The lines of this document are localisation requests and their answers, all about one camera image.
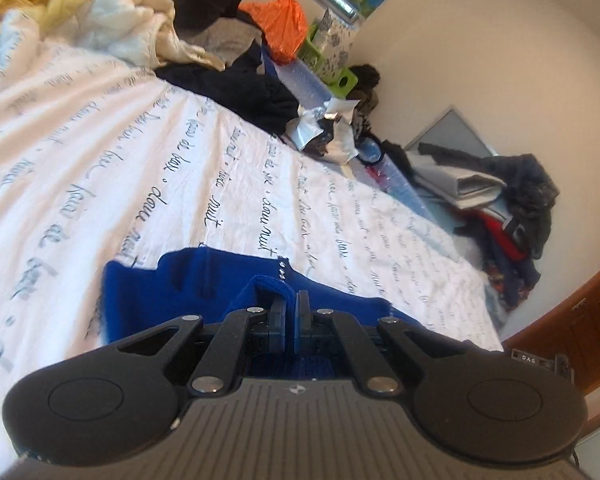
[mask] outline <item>folded blue fabric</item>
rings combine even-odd
[[[360,298],[312,282],[284,258],[243,256],[206,246],[167,253],[155,270],[109,262],[102,279],[101,308],[112,342],[186,314],[199,314],[206,323],[220,322],[229,312],[258,305],[271,293],[285,298],[292,314],[298,290],[309,292],[312,310],[349,312],[362,325],[375,326],[382,316],[419,325],[387,300]],[[288,316],[287,323],[293,322]]]

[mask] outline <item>ribbed gray panel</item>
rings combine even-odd
[[[128,460],[93,468],[21,461],[8,480],[583,480],[567,461],[526,471],[468,464],[426,440],[394,402],[344,381],[245,379],[192,403],[180,426]]]

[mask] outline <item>orange plastic bag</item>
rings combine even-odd
[[[264,4],[240,4],[253,21],[264,31],[273,61],[280,65],[291,63],[300,48],[309,25],[297,0],[275,0]]]

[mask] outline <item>white bed sheet with writing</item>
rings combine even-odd
[[[289,258],[432,330],[500,348],[481,276],[407,207],[208,98],[113,57],[0,30],[0,407],[21,377],[100,344],[103,265],[205,243]],[[0,471],[15,458],[0,421]]]

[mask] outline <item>gray cloth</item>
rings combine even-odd
[[[193,34],[182,31],[180,38],[216,54],[228,66],[244,54],[255,40],[262,42],[262,31],[235,18],[218,18],[210,27]]]

